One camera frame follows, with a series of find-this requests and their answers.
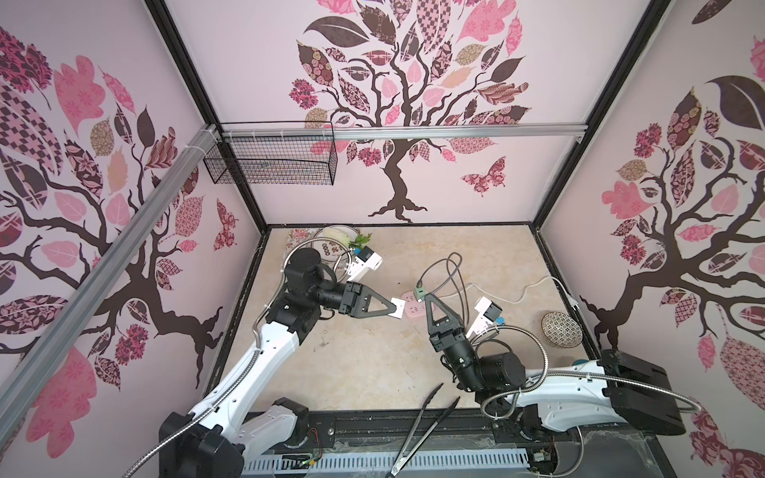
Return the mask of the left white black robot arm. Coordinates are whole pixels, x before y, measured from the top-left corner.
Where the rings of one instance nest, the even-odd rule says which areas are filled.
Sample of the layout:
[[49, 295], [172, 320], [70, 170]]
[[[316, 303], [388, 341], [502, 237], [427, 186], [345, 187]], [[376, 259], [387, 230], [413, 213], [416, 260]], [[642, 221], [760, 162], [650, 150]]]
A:
[[364, 247], [349, 261], [345, 282], [307, 242], [290, 252], [278, 289], [253, 327], [255, 336], [242, 359], [185, 415], [170, 414], [159, 430], [161, 441], [125, 473], [134, 476], [151, 458], [163, 477], [238, 477], [247, 460], [274, 445], [300, 445], [307, 433], [306, 407], [275, 402], [259, 418], [248, 420], [251, 406], [266, 384], [305, 342], [324, 310], [355, 319], [375, 316], [372, 300], [384, 305], [380, 316], [396, 316], [398, 302], [361, 283], [383, 259]]

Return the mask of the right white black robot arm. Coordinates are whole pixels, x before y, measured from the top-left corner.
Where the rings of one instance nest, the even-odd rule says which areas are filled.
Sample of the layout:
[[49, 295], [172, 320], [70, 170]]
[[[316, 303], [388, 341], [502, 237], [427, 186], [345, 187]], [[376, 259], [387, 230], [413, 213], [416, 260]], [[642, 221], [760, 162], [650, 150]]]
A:
[[[677, 436], [685, 434], [683, 416], [702, 410], [697, 400], [673, 391], [663, 368], [646, 360], [607, 350], [597, 360], [554, 368], [542, 342], [524, 328], [503, 323], [502, 309], [491, 300], [476, 303], [473, 323], [432, 293], [420, 300], [434, 350], [457, 387], [474, 394], [480, 412], [493, 421], [514, 418], [529, 430], [550, 432], [626, 423], [655, 435]], [[541, 354], [541, 368], [526, 368], [512, 348], [480, 355], [480, 344], [501, 332], [530, 339]]]

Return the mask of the pink power strip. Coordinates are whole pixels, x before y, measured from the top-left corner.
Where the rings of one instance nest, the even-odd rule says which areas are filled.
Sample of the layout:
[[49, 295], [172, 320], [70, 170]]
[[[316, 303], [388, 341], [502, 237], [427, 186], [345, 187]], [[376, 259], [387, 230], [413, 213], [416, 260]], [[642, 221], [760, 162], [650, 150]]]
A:
[[404, 301], [404, 318], [408, 320], [420, 320], [426, 316], [424, 302], [416, 298], [414, 291], [408, 291], [400, 297]]

